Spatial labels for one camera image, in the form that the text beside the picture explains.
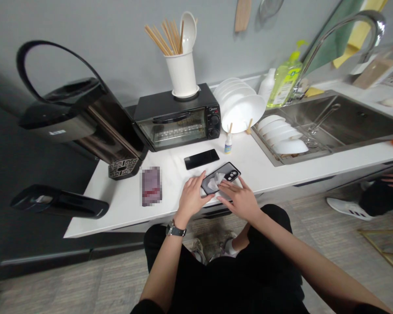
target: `black pants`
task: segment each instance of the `black pants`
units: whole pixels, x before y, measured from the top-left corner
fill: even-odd
[[[292,233],[290,218],[282,208],[269,204],[261,209]],[[164,226],[154,225],[144,236],[149,272],[165,239],[165,230]],[[184,307],[195,300],[203,299],[205,304],[221,300],[234,302],[250,297],[263,287],[292,293],[303,300],[301,274],[295,266],[255,228],[250,227],[248,238],[249,245],[236,258],[219,257],[207,266],[182,245],[172,307],[186,312]]]
[[[376,180],[361,196],[359,206],[370,216],[379,216],[393,210],[392,182]]]

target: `white bowl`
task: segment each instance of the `white bowl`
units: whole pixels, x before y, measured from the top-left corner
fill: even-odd
[[[183,53],[192,51],[195,39],[197,38],[197,23],[193,18],[192,13],[185,11],[180,19],[179,27],[182,29],[183,21],[183,36],[182,36],[182,48]]]
[[[225,87],[228,83],[230,83],[230,82],[235,82],[235,81],[241,82],[241,80],[240,80],[239,78],[228,78],[228,79],[222,81],[222,82],[215,88],[215,90],[214,90],[214,92],[213,92],[214,97],[217,98],[217,94],[218,94],[218,93],[222,90],[222,88]]]
[[[266,102],[262,96],[249,95],[234,103],[221,119],[223,130],[228,132],[230,124],[233,123],[232,133],[245,131],[249,127],[250,119],[255,124],[262,118],[265,112]]]
[[[247,85],[244,82],[230,82],[225,88],[222,89],[221,92],[219,92],[217,100],[221,102],[228,94],[233,92],[234,90],[241,88],[241,87],[247,87],[250,88],[249,85]]]
[[[291,130],[289,132],[285,132],[282,133],[276,137],[271,137],[268,140],[265,138],[265,135],[263,136],[266,139],[266,142],[270,145],[270,146],[274,146],[275,144],[283,141],[283,140],[296,140],[299,139],[300,137],[302,137],[303,135],[298,132],[297,130]]]
[[[273,149],[277,154],[300,154],[309,150],[302,140],[283,140],[275,144]]]
[[[263,128],[265,125],[274,122],[276,120],[282,120],[285,121],[285,119],[281,116],[277,116],[277,115],[270,115],[267,116],[266,118],[264,118],[261,122],[259,122],[257,129],[260,130],[261,128]]]
[[[249,95],[256,95],[256,92],[250,87],[240,87],[231,93],[228,93],[227,96],[225,96],[223,100],[220,101],[220,110],[222,116],[224,116],[238,100]]]
[[[295,129],[292,126],[283,126],[278,129],[272,130],[270,132],[267,132],[264,136],[266,140],[272,139],[273,137],[277,137],[281,134],[285,134],[290,131],[294,131]]]
[[[267,125],[265,125],[263,128],[261,128],[259,130],[259,133],[261,135],[265,135],[268,132],[271,132],[273,130],[279,129],[282,126],[291,126],[290,124],[288,124],[287,122],[284,122],[282,120],[275,120],[271,123],[268,123]]]

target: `gray floor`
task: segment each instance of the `gray floor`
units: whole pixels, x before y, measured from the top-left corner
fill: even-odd
[[[330,195],[354,198],[357,187]],[[393,268],[357,229],[393,229],[393,211],[365,222],[337,213],[315,195],[280,204],[294,234],[361,282],[393,310]],[[234,215],[199,220],[187,240],[198,236],[208,256],[218,251],[223,230],[239,232],[245,222]],[[385,237],[382,245],[393,242]],[[144,251],[16,278],[3,283],[0,313],[129,313],[138,302],[148,272]],[[311,313],[333,313],[307,282],[304,301]]]

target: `wristwatch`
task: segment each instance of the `wristwatch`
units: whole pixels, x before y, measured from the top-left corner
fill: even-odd
[[[186,234],[186,229],[185,230],[181,230],[175,227],[175,223],[173,221],[173,219],[171,221],[169,221],[169,223],[167,224],[166,227],[166,235],[167,236],[181,236],[184,237]]]

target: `toaster oven window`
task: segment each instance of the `toaster oven window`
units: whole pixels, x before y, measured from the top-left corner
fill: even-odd
[[[198,109],[137,123],[152,145],[157,147],[185,145],[205,138],[205,110]]]

